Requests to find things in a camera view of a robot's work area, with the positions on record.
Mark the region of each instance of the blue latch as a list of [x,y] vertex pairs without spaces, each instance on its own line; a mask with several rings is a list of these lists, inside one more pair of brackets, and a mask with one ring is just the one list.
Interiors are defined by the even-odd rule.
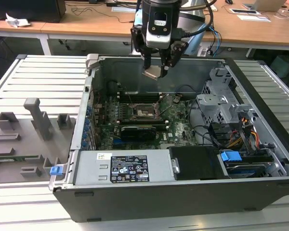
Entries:
[[242,161],[242,157],[237,151],[224,151],[221,153],[223,161]]
[[62,176],[63,175],[63,166],[53,166],[50,169],[51,176]]

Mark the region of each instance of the power supply label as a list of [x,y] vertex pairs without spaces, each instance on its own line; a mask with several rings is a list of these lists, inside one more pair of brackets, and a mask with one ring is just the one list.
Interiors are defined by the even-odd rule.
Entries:
[[149,181],[146,155],[112,156],[110,181],[112,183]]

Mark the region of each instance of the paper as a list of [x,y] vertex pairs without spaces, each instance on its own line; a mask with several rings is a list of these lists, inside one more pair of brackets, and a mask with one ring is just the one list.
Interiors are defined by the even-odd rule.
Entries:
[[237,15],[239,19],[244,21],[258,21],[258,22],[271,22],[266,17],[260,17],[260,16],[251,16],[251,15]]
[[6,15],[6,19],[5,21],[10,25],[10,26],[14,26],[16,28],[18,28],[19,26],[29,26],[31,25],[28,20],[26,19],[17,19],[17,18],[13,18],[10,17],[7,13]]

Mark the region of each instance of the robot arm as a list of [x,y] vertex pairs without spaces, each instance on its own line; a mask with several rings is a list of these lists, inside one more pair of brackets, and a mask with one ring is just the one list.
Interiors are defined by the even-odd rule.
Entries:
[[[213,12],[210,8],[217,0],[191,7],[181,7],[182,0],[143,0],[142,1],[142,25],[134,25],[131,28],[131,36],[134,48],[141,53],[144,59],[144,74],[157,80],[166,76],[169,67],[174,67],[182,54],[188,48],[188,43],[181,41],[204,32],[213,22]],[[180,11],[202,10],[208,7],[210,22],[202,29],[189,33],[177,28]],[[151,55],[159,53],[161,67],[151,66]]]

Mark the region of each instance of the wooden desk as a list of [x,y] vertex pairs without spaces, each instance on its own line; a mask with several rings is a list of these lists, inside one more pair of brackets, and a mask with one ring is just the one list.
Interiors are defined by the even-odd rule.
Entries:
[[6,21],[0,20],[0,31],[6,32],[24,32],[24,33],[41,33],[42,27],[45,25],[45,22],[30,22],[30,26],[21,26],[15,28],[7,24]]
[[75,15],[72,9],[85,9],[86,6],[68,6],[66,5],[66,14],[60,23],[46,23],[41,31],[47,34],[73,34],[73,35],[90,35],[90,36],[107,36],[107,37],[131,37],[131,27],[135,13],[112,12],[111,7],[106,5],[92,6],[80,15]]
[[[223,37],[222,46],[289,50],[289,20],[274,17],[276,14],[274,12],[266,12],[261,16],[268,17],[271,22],[243,21],[236,14],[229,13],[229,9],[245,9],[242,3],[255,1],[234,0],[233,2],[233,5],[226,4],[224,0],[215,3],[218,11],[214,12],[214,26]],[[212,39],[212,33],[206,32],[202,45],[206,46]]]

